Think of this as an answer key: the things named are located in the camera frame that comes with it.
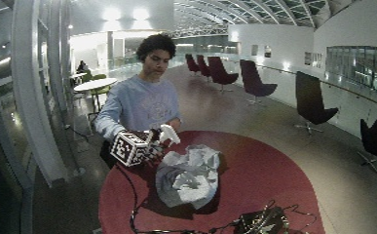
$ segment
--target young man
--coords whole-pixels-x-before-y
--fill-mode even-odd
[[[167,124],[176,132],[182,123],[176,90],[170,81],[160,79],[168,60],[175,56],[171,38],[162,34],[148,36],[135,55],[142,62],[142,70],[113,86],[94,122],[95,131],[106,139],[105,147],[119,131],[146,131]],[[105,157],[111,168],[113,156]]]

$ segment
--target cable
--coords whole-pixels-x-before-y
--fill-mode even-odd
[[[296,210],[297,207],[299,207],[297,204],[291,205],[289,207],[283,208],[283,211],[287,210],[287,209],[292,209],[292,212],[293,212],[293,213],[297,213],[297,214],[300,214],[300,215],[311,215],[311,216],[313,217],[313,220],[303,226],[303,228],[305,228],[305,227],[308,227],[311,224],[313,224],[313,222],[315,222],[316,219],[317,219],[317,216],[316,216],[315,214],[303,213],[303,212],[297,211],[297,210]]]
[[[75,134],[78,134],[79,136],[82,136],[82,137],[85,138],[85,141],[87,142],[87,137],[86,137],[86,135],[78,133],[78,132],[71,128],[70,125],[65,125],[65,128],[63,128],[63,129],[65,129],[65,130],[71,130]]]
[[[239,223],[240,220],[236,219],[231,223],[228,223],[225,226],[221,226],[221,227],[217,227],[217,228],[211,228],[208,233],[207,232],[202,232],[202,231],[195,231],[195,230],[187,230],[187,229],[183,229],[183,230],[150,230],[150,231],[139,231],[139,230],[136,230],[136,228],[134,226],[136,210],[140,207],[140,205],[144,203],[146,199],[143,200],[143,202],[139,205],[136,205],[138,198],[136,198],[134,183],[132,183],[130,177],[127,176],[127,174],[124,173],[119,163],[115,164],[115,168],[122,173],[123,177],[126,178],[126,180],[127,180],[127,182],[128,182],[128,184],[130,184],[130,186],[132,188],[134,209],[132,209],[132,214],[131,214],[131,218],[130,218],[130,227],[131,227],[131,230],[132,230],[134,234],[139,234],[139,233],[148,233],[148,234],[155,234],[155,233],[208,234],[208,233],[215,233],[217,229],[221,229],[220,233],[223,233],[224,228],[227,228],[228,226],[235,226]]]

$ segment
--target round table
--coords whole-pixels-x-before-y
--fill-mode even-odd
[[[75,92],[90,91],[90,90],[102,88],[105,86],[109,86],[109,85],[114,84],[117,81],[118,81],[117,78],[103,78],[103,79],[98,79],[98,80],[91,80],[91,81],[83,82],[82,84],[77,85],[74,87],[74,91]],[[94,102],[91,102],[93,103],[93,111],[94,112],[89,113],[87,115],[97,114],[99,109],[101,109],[99,108],[99,100],[98,100],[98,93],[97,92],[95,92],[95,100],[97,100],[97,111],[94,111],[95,106],[94,106]]]
[[[78,78],[81,78],[86,73],[78,73],[70,76],[71,79],[74,79],[75,84],[81,83],[81,79],[78,81]]]
[[[155,166],[111,169],[99,192],[98,219],[103,233],[132,233],[130,216],[134,208],[132,186],[140,205],[134,226],[139,231],[186,229],[208,232],[237,219],[241,214],[261,211],[271,200],[285,208],[316,215],[316,221],[303,229],[324,234],[315,192],[296,163],[263,142],[228,133],[186,131],[182,143],[166,150],[186,154],[186,147],[204,144],[220,152],[219,187],[211,202],[195,210],[191,205],[167,208],[155,192]],[[313,220],[309,215],[285,211],[291,229],[300,230]],[[224,233],[232,233],[228,227]]]
[[[74,87],[74,91],[82,92],[82,91],[94,90],[97,88],[114,84],[117,81],[118,81],[117,78],[105,78],[105,79],[91,80],[91,81],[83,82],[81,85],[77,85]]]

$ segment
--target red chair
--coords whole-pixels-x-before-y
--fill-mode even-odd
[[[187,61],[188,71],[191,71],[194,75],[196,75],[196,72],[199,71],[199,66],[195,63],[191,54],[186,54],[186,61]]]
[[[249,103],[259,103],[260,100],[256,100],[256,97],[269,96],[275,92],[277,84],[263,84],[253,61],[240,59],[240,69],[244,92],[253,95],[253,100],[249,100]]]
[[[208,66],[207,64],[204,63],[204,60],[203,60],[203,55],[196,55],[196,62],[198,62],[198,67],[199,67],[199,71],[200,71],[200,75],[203,75],[206,77],[206,81],[208,81],[208,78],[210,78],[210,69],[208,69]]]
[[[219,57],[207,57],[207,59],[212,82],[221,85],[221,89],[219,91],[221,93],[224,93],[224,91],[231,91],[224,90],[224,85],[229,85],[236,82],[239,73],[227,73],[221,59]]]

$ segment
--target light blue sweatshirt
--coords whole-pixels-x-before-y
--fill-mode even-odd
[[[172,83],[143,81],[136,75],[111,87],[94,121],[95,131],[110,142],[120,130],[146,131],[178,117],[178,94]]]

